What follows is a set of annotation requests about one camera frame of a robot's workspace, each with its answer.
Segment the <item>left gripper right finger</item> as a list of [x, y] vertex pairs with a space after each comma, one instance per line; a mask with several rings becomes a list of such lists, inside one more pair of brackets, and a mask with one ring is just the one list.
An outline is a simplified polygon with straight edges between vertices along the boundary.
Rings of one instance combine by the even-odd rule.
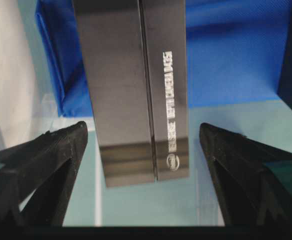
[[199, 127], [224, 221], [212, 240], [292, 240], [292, 153], [209, 123]]

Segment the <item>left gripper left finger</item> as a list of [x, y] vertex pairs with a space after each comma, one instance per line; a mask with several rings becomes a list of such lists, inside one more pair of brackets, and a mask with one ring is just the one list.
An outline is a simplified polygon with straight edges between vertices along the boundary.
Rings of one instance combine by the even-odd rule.
[[0, 151], [0, 237], [63, 225], [87, 143], [79, 121]]

